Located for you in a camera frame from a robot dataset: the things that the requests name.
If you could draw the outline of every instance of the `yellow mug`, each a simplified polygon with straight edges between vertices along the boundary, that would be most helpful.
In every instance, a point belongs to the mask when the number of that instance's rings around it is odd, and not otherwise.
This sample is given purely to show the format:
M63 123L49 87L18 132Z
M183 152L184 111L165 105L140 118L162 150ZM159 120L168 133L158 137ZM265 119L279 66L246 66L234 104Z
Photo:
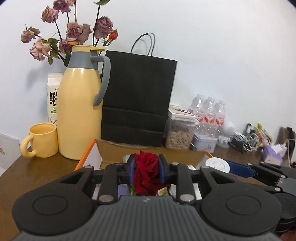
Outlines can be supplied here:
M31 152L28 152L29 142L31 142ZM50 157L56 154L58 152L57 126L47 122L31 126L29 135L21 142L20 152L24 157Z

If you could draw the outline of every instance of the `milk carton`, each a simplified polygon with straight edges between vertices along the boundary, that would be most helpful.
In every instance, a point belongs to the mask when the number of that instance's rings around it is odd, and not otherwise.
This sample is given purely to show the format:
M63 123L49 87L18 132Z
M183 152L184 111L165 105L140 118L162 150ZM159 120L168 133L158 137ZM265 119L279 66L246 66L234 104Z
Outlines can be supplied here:
M49 73L47 85L48 121L57 124L57 94L64 73Z

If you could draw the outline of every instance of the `mug rim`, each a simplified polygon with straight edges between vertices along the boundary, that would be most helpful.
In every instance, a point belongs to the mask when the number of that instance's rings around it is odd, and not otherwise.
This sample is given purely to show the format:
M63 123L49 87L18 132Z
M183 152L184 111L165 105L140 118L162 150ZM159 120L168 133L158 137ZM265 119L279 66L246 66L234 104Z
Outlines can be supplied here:
M44 124L52 125L52 126L54 127L54 129L53 129L52 131L50 131L50 132L46 132L46 133L42 133L42 134L36 134L36 133L33 133L33 132L31 131L31 129L32 129L33 127L38 126L38 125L44 125ZM50 122L41 122L41 123L37 123L37 124L32 125L32 126L29 128L29 133L30 133L31 135L39 135L39 136L40 136L40 135L46 135L46 134L52 133L52 132L54 132L56 129L57 129L57 126L56 126L55 124L53 124L53 123L50 123Z

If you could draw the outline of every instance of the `orange rosebud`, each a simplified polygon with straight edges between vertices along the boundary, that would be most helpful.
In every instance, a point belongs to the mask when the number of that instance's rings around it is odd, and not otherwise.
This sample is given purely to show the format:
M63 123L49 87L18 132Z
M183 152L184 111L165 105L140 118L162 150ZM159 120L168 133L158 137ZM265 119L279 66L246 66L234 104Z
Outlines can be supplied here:
M111 41L117 39L117 37L118 37L118 33L117 33L117 29L115 29L110 33L109 38L108 38L108 42L111 42Z

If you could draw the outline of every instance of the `white round lid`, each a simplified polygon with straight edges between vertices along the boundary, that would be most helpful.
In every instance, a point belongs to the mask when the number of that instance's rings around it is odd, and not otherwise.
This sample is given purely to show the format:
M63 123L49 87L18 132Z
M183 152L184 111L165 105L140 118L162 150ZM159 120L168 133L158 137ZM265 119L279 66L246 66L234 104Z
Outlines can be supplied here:
M213 102L215 101L215 98L213 98L211 96L209 96L207 99L210 100L210 101L213 101Z
M218 157L209 158L208 160L206 160L205 165L215 168L222 172L230 172L230 166L228 165L228 163L225 160Z
M200 98L200 99L204 99L205 96L204 95L201 95L201 94L197 94L197 97Z

